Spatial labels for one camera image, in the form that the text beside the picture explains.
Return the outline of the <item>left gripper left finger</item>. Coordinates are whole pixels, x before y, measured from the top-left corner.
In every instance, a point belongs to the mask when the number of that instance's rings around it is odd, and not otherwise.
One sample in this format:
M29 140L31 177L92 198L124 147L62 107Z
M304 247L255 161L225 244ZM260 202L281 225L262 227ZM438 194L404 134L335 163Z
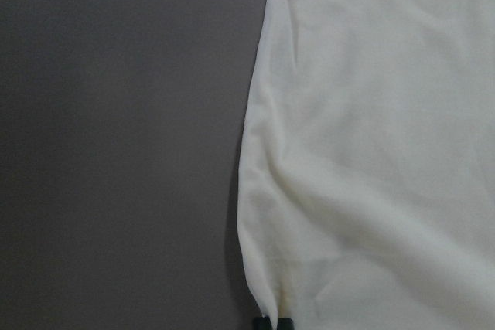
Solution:
M254 330L268 330L268 317L256 317L252 320Z

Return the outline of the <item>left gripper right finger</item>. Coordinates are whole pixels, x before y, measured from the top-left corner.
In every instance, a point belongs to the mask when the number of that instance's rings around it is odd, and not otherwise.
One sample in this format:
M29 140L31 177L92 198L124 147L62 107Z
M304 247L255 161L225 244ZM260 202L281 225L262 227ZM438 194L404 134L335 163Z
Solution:
M294 322L291 318L279 318L277 330L294 330Z

